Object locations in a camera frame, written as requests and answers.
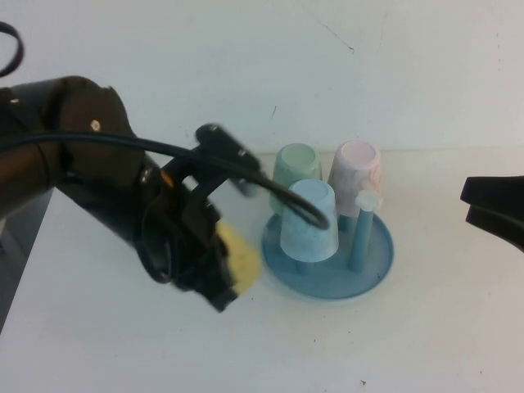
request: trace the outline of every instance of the green cup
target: green cup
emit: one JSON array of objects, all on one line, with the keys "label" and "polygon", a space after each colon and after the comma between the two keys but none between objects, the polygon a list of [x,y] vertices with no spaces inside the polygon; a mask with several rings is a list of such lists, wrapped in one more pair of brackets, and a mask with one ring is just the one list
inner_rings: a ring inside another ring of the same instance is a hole
[{"label": "green cup", "polygon": [[[322,166],[318,153],[304,143],[284,146],[277,154],[273,169],[273,180],[289,188],[293,183],[305,178],[322,180]],[[273,195],[269,198],[271,209],[282,215],[282,203]]]}]

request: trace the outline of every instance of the pink cup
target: pink cup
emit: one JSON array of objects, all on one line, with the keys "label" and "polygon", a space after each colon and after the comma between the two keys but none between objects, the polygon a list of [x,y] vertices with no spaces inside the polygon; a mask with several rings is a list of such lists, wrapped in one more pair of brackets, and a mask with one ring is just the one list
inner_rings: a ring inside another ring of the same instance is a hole
[{"label": "pink cup", "polygon": [[340,145],[333,158],[329,185],[335,191],[337,213],[358,217],[355,199],[362,190],[380,193],[382,156],[371,143],[349,141]]}]

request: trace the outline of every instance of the screw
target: screw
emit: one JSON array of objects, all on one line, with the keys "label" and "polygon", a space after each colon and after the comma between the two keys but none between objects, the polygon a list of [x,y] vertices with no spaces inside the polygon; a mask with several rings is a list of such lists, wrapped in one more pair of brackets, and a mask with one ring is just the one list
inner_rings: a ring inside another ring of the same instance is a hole
[{"label": "screw", "polygon": [[100,131],[100,122],[98,120],[93,120],[91,122],[91,129],[97,133],[98,131]]},{"label": "screw", "polygon": [[149,180],[149,177],[151,176],[151,168],[147,168],[143,170],[142,177],[140,178],[140,183],[144,184]]}]

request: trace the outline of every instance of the white wall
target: white wall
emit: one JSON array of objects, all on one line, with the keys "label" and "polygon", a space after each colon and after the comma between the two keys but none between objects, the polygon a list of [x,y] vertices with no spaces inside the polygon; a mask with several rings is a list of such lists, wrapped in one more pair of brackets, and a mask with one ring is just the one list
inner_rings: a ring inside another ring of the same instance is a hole
[{"label": "white wall", "polygon": [[523,15],[518,0],[2,0],[27,57],[0,84],[88,76],[138,135],[184,146],[212,120],[255,151],[522,143]]}]

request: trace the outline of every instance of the blue cup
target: blue cup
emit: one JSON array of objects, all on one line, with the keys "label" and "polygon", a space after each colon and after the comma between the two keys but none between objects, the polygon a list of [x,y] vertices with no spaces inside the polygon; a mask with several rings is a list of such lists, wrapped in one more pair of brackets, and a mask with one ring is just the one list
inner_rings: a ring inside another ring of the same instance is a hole
[{"label": "blue cup", "polygon": [[333,256],[338,249],[335,192],[329,184],[311,178],[293,183],[289,189],[320,209],[330,225],[328,229],[318,229],[284,206],[280,247],[299,262],[320,262]]}]

